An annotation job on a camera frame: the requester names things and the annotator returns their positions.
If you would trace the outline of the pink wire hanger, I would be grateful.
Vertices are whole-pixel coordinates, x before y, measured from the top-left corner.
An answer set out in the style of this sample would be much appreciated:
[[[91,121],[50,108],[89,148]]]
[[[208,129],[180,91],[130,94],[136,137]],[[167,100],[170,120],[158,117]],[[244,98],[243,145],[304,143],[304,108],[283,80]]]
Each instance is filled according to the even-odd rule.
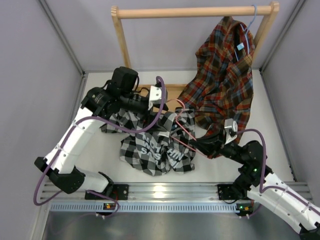
[[[192,140],[196,140],[195,136],[193,136],[187,129],[185,129],[185,128],[179,123],[179,121],[178,121],[178,119],[179,119],[179,117],[181,116],[181,114],[186,110],[185,104],[184,104],[181,100],[179,100],[179,99],[177,99],[177,98],[176,98],[176,99],[169,99],[167,102],[169,103],[169,102],[173,102],[173,101],[179,103],[179,105],[182,107],[182,110],[181,110],[181,111],[179,112],[179,114],[175,117],[175,123],[176,123],[187,135],[189,135]],[[204,154],[201,153],[200,151],[196,150],[195,148],[191,147],[191,146],[188,145],[187,143],[184,143],[184,142],[182,142],[181,140],[178,140],[177,138],[175,138],[175,137],[173,137],[173,136],[172,136],[171,138],[172,138],[173,140],[181,143],[182,145],[184,145],[186,148],[192,150],[193,152],[198,153],[198,154],[200,154],[201,156],[203,156],[203,157],[205,157],[205,158],[207,157],[206,155],[204,155]]]

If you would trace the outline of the black white checked shirt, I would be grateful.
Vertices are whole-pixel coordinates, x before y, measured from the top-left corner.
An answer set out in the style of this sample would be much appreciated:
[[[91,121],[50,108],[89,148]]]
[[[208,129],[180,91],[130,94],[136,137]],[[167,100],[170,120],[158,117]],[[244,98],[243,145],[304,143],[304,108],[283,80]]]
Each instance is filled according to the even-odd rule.
[[[195,170],[196,153],[172,137],[188,144],[192,138],[175,121],[182,110],[167,111],[160,115],[156,124],[146,132],[130,133],[121,140],[119,159],[132,168],[150,176],[163,176],[170,171],[185,174]],[[186,109],[178,118],[179,123],[195,136],[195,113]]]

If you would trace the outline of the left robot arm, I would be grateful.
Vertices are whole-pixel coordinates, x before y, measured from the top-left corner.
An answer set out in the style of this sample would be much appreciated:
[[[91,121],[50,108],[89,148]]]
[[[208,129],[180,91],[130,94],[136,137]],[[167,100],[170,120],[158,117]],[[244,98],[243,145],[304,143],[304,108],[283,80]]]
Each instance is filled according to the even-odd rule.
[[[138,72],[120,66],[104,86],[90,89],[60,141],[46,156],[34,161],[42,177],[48,177],[65,194],[89,190],[103,200],[109,199],[113,195],[113,181],[102,172],[80,170],[76,163],[92,136],[104,121],[111,121],[112,115],[121,110],[140,114],[150,109],[149,98],[136,92],[138,85]]]

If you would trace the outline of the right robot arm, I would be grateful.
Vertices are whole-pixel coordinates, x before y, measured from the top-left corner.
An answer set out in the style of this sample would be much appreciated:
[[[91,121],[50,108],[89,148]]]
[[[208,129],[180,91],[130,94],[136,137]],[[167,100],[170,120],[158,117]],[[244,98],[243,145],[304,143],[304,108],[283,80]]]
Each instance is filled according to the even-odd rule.
[[[207,157],[222,155],[241,164],[239,176],[230,186],[237,200],[260,203],[290,225],[302,240],[320,238],[320,208],[289,187],[270,167],[263,166],[264,149],[258,141],[240,146],[202,137],[193,146]]]

